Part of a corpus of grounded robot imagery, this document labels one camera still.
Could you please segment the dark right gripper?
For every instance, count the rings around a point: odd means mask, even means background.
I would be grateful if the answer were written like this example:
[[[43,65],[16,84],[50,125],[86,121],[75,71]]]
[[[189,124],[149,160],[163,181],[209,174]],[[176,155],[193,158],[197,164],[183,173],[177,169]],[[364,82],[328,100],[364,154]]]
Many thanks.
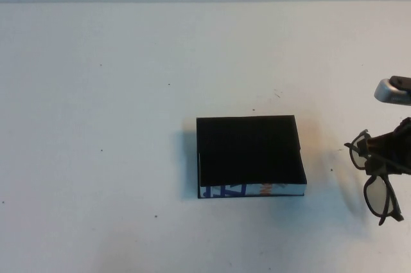
[[[370,155],[365,162],[367,175],[391,175],[396,165],[403,173],[410,174],[410,117],[405,118],[392,133],[372,137],[366,133],[358,142],[360,152],[384,153],[388,159]]]

